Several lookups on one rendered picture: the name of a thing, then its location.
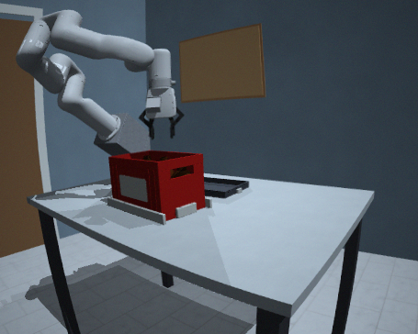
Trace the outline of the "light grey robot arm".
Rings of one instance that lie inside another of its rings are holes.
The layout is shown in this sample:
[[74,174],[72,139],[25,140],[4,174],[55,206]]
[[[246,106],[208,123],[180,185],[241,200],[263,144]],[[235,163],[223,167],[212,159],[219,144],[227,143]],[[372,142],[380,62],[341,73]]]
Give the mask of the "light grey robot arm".
[[149,71],[149,88],[175,85],[171,80],[171,55],[169,50],[153,50],[137,40],[99,34],[81,28],[81,24],[81,15],[73,10],[37,18],[23,39],[16,61],[47,91],[58,94],[61,110],[86,123],[100,139],[109,140],[119,131],[119,117],[110,117],[93,100],[83,99],[85,76],[68,56],[61,53],[50,58],[43,56],[50,42],[57,49],[94,60],[122,60],[131,72]]

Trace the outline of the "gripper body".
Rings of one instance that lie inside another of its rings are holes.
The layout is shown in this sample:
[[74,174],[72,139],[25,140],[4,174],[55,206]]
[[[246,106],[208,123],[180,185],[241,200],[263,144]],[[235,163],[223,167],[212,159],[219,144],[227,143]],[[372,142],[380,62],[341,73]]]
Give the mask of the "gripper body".
[[174,88],[168,86],[149,88],[149,90],[147,90],[146,102],[147,97],[156,96],[161,96],[162,98],[161,112],[150,114],[147,114],[146,112],[146,117],[149,119],[175,117],[176,103]]

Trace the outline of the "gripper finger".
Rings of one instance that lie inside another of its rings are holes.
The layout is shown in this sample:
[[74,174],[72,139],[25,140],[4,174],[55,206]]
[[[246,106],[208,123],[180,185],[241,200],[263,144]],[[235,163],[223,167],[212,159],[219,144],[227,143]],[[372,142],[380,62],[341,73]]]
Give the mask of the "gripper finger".
[[173,138],[173,136],[175,135],[175,125],[176,123],[184,116],[184,114],[176,107],[176,113],[179,115],[178,118],[174,121],[174,119],[172,117],[169,117],[169,120],[171,122],[171,127],[170,127],[170,135],[171,135],[171,139]]
[[150,137],[152,137],[152,139],[154,139],[154,128],[153,128],[153,121],[154,119],[150,119],[150,121],[148,122],[144,116],[146,115],[145,110],[141,113],[141,115],[139,116],[139,119],[149,128],[149,135]]

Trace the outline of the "red plastic crate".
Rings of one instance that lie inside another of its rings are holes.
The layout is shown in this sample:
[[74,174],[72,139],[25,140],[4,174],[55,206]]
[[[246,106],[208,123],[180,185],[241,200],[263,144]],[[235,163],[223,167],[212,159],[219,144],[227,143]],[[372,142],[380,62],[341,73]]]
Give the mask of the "red plastic crate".
[[[145,155],[152,161],[144,161]],[[185,166],[191,174],[171,179],[170,170]],[[122,154],[115,156],[109,170],[113,198],[163,213],[166,221],[176,218],[180,206],[206,207],[203,154],[158,150]]]

